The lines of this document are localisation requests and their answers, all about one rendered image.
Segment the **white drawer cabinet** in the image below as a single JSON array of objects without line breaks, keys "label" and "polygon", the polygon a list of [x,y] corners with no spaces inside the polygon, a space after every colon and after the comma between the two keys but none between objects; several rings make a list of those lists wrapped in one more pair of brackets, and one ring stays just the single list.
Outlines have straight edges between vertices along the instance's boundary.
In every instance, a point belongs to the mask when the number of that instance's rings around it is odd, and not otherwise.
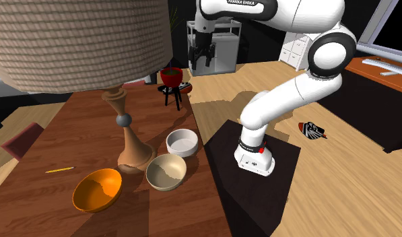
[{"label": "white drawer cabinet", "polygon": [[296,71],[308,69],[308,50],[312,40],[305,34],[287,32],[279,55],[279,61]]}]

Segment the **small black stool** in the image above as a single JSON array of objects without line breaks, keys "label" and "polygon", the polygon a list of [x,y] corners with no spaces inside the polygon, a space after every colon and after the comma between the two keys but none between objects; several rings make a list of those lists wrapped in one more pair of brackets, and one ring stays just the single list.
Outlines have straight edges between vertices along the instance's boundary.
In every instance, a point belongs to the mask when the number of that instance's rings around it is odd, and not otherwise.
[{"label": "small black stool", "polygon": [[184,83],[181,83],[178,87],[171,88],[165,85],[159,86],[158,91],[165,95],[165,105],[168,105],[168,97],[173,94],[176,100],[177,110],[180,110],[180,103],[182,102],[180,91],[185,87]]}]

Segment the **white bowl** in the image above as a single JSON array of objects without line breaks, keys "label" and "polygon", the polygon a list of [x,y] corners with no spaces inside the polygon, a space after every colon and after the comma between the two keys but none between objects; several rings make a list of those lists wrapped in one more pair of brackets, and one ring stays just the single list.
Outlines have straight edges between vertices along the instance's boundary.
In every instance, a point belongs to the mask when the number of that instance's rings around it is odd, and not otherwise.
[{"label": "white bowl", "polygon": [[198,136],[190,129],[177,129],[166,138],[166,147],[170,154],[182,158],[193,155],[198,148]]}]

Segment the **dark red chair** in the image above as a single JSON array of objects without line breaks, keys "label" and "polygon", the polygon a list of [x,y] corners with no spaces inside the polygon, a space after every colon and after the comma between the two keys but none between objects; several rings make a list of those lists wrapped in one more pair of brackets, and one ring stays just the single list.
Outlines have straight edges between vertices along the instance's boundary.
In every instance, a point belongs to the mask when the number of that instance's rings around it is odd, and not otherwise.
[{"label": "dark red chair", "polygon": [[38,123],[30,123],[20,133],[3,143],[1,148],[20,161],[43,131],[44,128]]}]

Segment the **orange and dark desk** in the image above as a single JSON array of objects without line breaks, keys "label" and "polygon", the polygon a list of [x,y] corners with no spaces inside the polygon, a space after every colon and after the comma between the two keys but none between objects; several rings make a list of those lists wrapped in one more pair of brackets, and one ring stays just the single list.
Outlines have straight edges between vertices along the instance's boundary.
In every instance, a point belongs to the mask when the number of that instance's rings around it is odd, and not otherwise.
[{"label": "orange and dark desk", "polygon": [[319,104],[379,144],[384,152],[402,149],[402,75],[356,57],[341,73],[343,83]]}]

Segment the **grey white cabinet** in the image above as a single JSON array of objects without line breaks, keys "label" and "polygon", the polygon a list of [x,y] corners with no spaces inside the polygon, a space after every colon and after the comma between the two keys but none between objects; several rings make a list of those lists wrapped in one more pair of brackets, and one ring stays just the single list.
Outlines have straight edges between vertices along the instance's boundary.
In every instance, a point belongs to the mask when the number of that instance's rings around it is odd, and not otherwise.
[{"label": "grey white cabinet", "polygon": [[241,27],[242,24],[236,20],[216,21],[215,30],[212,33],[215,56],[211,59],[209,67],[205,66],[205,56],[197,60],[196,70],[192,69],[189,62],[191,75],[194,77],[235,72]]}]

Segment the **orange bowl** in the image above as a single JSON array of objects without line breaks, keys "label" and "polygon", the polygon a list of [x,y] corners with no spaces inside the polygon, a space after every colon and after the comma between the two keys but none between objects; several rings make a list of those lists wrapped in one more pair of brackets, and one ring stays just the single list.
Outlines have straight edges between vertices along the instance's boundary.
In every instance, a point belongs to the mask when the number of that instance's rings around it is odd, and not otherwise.
[{"label": "orange bowl", "polygon": [[76,209],[96,213],[110,207],[120,196],[123,180],[112,168],[103,168],[87,175],[75,188],[72,202]]}]

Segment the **beige bowl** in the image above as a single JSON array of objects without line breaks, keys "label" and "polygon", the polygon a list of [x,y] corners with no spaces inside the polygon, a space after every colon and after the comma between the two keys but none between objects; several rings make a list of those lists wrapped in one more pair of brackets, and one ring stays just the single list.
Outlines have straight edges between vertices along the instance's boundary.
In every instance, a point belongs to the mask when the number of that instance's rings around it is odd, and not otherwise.
[{"label": "beige bowl", "polygon": [[159,191],[171,191],[177,188],[187,173],[187,164],[183,158],[174,154],[163,154],[154,158],[146,169],[146,178],[150,185]]}]

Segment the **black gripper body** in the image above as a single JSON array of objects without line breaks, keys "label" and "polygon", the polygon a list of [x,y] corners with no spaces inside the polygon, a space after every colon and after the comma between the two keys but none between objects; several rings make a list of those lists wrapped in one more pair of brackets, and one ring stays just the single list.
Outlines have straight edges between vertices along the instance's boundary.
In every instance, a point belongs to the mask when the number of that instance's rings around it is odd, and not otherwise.
[{"label": "black gripper body", "polygon": [[212,44],[212,33],[195,32],[195,45],[189,49],[190,55],[200,55],[205,53],[206,55],[215,54],[215,45]]}]

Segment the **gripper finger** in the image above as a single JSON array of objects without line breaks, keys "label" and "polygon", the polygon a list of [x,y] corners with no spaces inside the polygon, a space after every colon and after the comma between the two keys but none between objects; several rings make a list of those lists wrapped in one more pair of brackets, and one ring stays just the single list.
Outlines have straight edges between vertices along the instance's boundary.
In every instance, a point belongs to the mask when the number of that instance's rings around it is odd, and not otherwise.
[{"label": "gripper finger", "polygon": [[197,60],[201,56],[201,51],[197,48],[190,48],[188,51],[188,60],[191,63],[191,69],[196,70]]},{"label": "gripper finger", "polygon": [[210,67],[211,60],[215,57],[215,45],[209,45],[203,50],[203,54],[205,56],[205,66]]}]

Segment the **yellow pencil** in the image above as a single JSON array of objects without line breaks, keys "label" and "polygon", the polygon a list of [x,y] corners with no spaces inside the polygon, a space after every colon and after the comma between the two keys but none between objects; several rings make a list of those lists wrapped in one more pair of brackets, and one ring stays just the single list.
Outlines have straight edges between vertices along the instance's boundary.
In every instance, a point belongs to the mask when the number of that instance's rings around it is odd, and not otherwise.
[{"label": "yellow pencil", "polygon": [[72,166],[72,167],[66,167],[66,168],[59,168],[59,169],[55,169],[55,170],[48,170],[45,172],[45,174],[50,174],[50,173],[54,173],[54,172],[62,172],[62,171],[67,171],[67,170],[72,170],[76,168],[76,166]]}]

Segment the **red plant pot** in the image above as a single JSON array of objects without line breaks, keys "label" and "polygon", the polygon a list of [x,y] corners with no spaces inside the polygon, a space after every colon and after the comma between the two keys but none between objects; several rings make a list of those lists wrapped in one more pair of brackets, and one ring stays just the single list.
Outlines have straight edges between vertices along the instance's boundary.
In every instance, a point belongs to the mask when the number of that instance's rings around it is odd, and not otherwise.
[{"label": "red plant pot", "polygon": [[[177,9],[177,7],[172,7],[170,13],[170,32],[173,32],[177,25],[181,23],[181,21],[178,21]],[[178,87],[182,82],[182,70],[178,67],[173,67],[171,61],[167,67],[160,71],[160,76],[164,85],[169,88]]]}]

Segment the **brown wooden table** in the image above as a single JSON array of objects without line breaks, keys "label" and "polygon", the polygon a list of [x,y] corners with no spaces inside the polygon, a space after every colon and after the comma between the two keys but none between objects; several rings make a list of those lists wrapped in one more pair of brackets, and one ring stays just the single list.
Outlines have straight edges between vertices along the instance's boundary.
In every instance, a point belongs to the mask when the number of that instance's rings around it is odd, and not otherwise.
[{"label": "brown wooden table", "polygon": [[232,237],[202,147],[186,158],[185,179],[172,191],[153,189],[142,172],[124,174],[108,209],[73,206],[83,178],[117,167],[124,134],[115,118],[99,91],[68,99],[0,186],[0,237]]}]

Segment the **red black white object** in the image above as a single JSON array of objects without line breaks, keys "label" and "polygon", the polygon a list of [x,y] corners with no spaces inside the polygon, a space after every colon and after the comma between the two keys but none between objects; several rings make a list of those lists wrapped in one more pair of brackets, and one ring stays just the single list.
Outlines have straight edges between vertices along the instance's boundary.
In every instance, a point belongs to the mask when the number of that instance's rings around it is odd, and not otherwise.
[{"label": "red black white object", "polygon": [[312,122],[298,123],[299,130],[309,139],[327,138],[325,130]]}]

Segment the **wooden table lamp woven shade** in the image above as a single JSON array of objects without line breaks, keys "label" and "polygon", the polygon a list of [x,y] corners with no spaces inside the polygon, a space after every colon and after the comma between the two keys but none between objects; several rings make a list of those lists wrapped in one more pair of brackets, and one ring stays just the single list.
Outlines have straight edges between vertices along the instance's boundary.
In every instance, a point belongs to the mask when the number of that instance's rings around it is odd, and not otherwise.
[{"label": "wooden table lamp woven shade", "polygon": [[0,78],[22,92],[102,90],[117,113],[126,173],[145,170],[156,150],[131,129],[124,83],[172,59],[168,0],[0,0]]}]

